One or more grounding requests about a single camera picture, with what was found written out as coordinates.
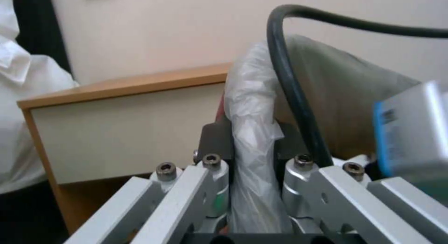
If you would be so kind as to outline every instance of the screw head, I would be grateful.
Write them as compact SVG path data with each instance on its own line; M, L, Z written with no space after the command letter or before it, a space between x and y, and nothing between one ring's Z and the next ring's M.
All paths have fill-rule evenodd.
M364 177L364 168L354 162L344 163L342 169L347 172L350 176L352 176L356 181L362 181Z
M197 159L197 149L193 151L193 163L197 164L199 160Z
M208 169L217 169L221 166L221 156L218 154L207 154L202 158L202 164Z
M302 171L312 170L314 161L310 155L297 155L294 157L294 165Z
M164 162L155 168L160 181L171 181L176 179L176 165L172 162Z

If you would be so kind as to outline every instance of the black cable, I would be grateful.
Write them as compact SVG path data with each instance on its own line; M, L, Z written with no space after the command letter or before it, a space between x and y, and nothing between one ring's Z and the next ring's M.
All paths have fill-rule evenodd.
M307 149L319 167L331 166L333 161L288 56L283 34L283 19L287 17L313 19L348 28L392 35L448 38L448 30L446 29L404 27L368 22L301 5L282 5L275 8L267 21L267 44L272 65Z

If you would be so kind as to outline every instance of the wooden frame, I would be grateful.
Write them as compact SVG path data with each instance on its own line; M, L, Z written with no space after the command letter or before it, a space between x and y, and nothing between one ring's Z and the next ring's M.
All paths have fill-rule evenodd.
M226 63L153 75L119 78L17 102L17 105L22 109L24 119L70 234L74 233L94 214L128 180L128 177L57 184L31 110L52 105L67 105L97 99L223 83L229 67L230 64Z

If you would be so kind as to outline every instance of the plastic bag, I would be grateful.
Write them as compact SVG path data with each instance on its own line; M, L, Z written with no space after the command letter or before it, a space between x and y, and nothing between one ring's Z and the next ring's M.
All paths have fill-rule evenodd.
M266 43L254 45L227 74L224 111L232 121L236 159L231 232L293 231L272 168L274 142L283 137L273 114L277 87Z
M286 41L296 76L332 155L348 159L374 152L374 102L418 81L303 36L288 36ZM295 120L266 42L251 47L229 71L224 110L232 122L236 154L229 230L292 232L272 161L274 142L283 136L274 117L292 124Z
M0 0L0 194L46 179L16 101L77 86L50 57L30 55L16 41L13 0Z

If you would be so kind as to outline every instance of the white cloth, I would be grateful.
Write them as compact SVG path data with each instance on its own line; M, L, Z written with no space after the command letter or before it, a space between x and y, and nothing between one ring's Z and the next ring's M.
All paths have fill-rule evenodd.
M18 33L13 0L0 0L0 194L46 179L16 101L77 86L52 58L20 47Z

